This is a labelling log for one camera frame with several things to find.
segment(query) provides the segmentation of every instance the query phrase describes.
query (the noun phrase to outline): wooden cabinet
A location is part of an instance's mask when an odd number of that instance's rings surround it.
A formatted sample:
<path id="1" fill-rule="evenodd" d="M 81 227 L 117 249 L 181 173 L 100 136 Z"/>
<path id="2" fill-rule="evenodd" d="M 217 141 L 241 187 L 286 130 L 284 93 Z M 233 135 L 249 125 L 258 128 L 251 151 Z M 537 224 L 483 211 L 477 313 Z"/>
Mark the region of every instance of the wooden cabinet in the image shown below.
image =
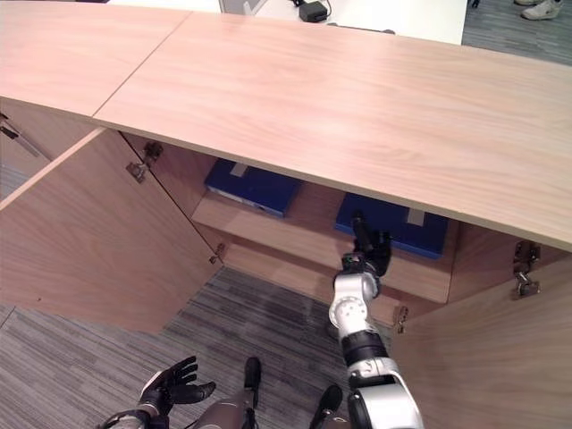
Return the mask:
<path id="1" fill-rule="evenodd" d="M 0 3 L 8 115 L 81 122 L 52 129 L 54 159 L 0 203 L 0 300 L 156 332 L 226 265 L 329 302 L 351 249 L 332 220 L 356 192 L 454 220 L 440 260 L 396 252 L 371 306 L 386 325 L 408 310 L 394 354 L 427 427 L 569 426 L 568 67 L 295 22 Z M 55 123 L 33 122 L 38 141 Z M 125 167 L 151 139 L 164 152 L 137 183 Z M 217 156 L 303 180 L 288 218 L 206 192 Z M 513 300 L 522 239 L 542 247 L 542 292 Z"/>
<path id="2" fill-rule="evenodd" d="M 221 266 L 120 134 L 91 131 L 0 203 L 0 299 L 158 332 Z"/>
<path id="3" fill-rule="evenodd" d="M 572 258 L 407 323 L 393 357 L 427 428 L 565 428 L 572 422 Z"/>

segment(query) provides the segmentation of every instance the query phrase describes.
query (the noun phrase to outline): open cabinet door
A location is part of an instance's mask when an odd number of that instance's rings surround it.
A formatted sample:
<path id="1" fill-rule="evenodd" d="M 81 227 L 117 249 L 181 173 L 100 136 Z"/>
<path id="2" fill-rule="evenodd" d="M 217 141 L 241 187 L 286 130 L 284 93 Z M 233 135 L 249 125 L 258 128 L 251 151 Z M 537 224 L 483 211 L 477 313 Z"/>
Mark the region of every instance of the open cabinet door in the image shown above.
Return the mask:
<path id="1" fill-rule="evenodd" d="M 0 203 L 0 302 L 158 332 L 220 268 L 210 247 L 103 128 Z"/>
<path id="2" fill-rule="evenodd" d="M 572 257 L 406 323 L 393 357 L 427 429 L 572 427 Z"/>

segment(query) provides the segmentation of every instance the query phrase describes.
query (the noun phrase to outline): white sneaker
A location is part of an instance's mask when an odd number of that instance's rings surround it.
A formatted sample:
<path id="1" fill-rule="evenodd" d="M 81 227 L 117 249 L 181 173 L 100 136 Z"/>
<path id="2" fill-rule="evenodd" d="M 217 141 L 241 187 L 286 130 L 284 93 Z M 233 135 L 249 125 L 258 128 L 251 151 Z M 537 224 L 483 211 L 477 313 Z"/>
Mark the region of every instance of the white sneaker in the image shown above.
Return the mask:
<path id="1" fill-rule="evenodd" d="M 543 0 L 515 0 L 515 3 L 521 6 L 535 6 L 542 2 Z"/>
<path id="2" fill-rule="evenodd" d="M 556 18 L 562 9 L 562 2 L 555 2 L 554 0 L 544 0 L 542 3 L 535 7 L 529 7 L 522 11 L 520 16 L 532 21 L 551 20 Z"/>

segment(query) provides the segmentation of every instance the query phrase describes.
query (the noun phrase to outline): shoe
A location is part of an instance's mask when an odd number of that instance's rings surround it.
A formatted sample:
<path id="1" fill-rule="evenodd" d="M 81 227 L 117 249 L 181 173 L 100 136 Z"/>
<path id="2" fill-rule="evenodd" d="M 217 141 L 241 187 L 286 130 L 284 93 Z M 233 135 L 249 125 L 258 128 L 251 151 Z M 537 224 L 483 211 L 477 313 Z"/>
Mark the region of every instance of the shoe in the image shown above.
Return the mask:
<path id="1" fill-rule="evenodd" d="M 531 21 L 552 20 L 558 16 L 560 9 L 562 9 L 562 0 L 559 2 L 544 0 L 535 7 L 525 9 L 520 16 Z"/>
<path id="2" fill-rule="evenodd" d="M 244 365 L 244 388 L 254 392 L 252 406 L 258 405 L 258 388 L 262 379 L 262 364 L 258 357 L 249 357 L 246 365 Z"/>
<path id="3" fill-rule="evenodd" d="M 536 6 L 542 2 L 543 0 L 515 0 L 515 4 L 519 6 Z"/>
<path id="4" fill-rule="evenodd" d="M 341 405 L 343 393 L 340 386 L 332 384 L 322 394 L 318 408 L 314 413 L 314 418 L 310 423 L 310 429 L 316 429 L 328 415 L 338 410 Z"/>

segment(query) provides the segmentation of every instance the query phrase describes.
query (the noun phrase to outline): metal hinge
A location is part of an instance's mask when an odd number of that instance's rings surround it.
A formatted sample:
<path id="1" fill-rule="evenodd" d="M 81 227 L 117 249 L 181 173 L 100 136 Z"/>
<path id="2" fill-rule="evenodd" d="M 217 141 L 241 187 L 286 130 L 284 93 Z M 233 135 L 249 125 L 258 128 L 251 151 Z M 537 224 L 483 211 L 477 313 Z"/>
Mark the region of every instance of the metal hinge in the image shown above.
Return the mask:
<path id="1" fill-rule="evenodd" d="M 223 255 L 223 252 L 224 252 L 224 244 L 219 243 L 219 245 L 216 247 L 216 250 L 214 251 L 214 255 L 208 258 L 208 262 L 214 264 L 217 259 L 220 259 L 222 261 L 221 256 Z"/>
<path id="2" fill-rule="evenodd" d="M 46 153 L 42 148 L 38 147 L 31 142 L 30 139 L 25 137 L 15 125 L 9 122 L 8 116 L 0 112 L 0 132 L 2 132 L 8 139 L 18 143 L 24 150 L 28 151 L 32 156 L 39 157 L 42 155 L 48 161 L 53 161 L 53 158 Z"/>
<path id="3" fill-rule="evenodd" d="M 145 180 L 145 172 L 151 170 L 153 164 L 163 153 L 163 147 L 158 141 L 149 141 L 143 150 L 145 151 L 145 157 L 141 163 L 130 163 L 125 167 L 138 183 Z"/>
<path id="4" fill-rule="evenodd" d="M 405 332 L 405 322 L 408 320 L 409 309 L 405 306 L 400 308 L 400 311 L 396 317 L 396 325 L 397 325 L 397 333 L 404 333 Z"/>
<path id="5" fill-rule="evenodd" d="M 513 273 L 517 287 L 513 299 L 530 297 L 540 293 L 540 283 L 534 282 L 528 275 L 533 263 L 540 259 L 540 246 L 532 241 L 519 241 L 515 249 Z"/>

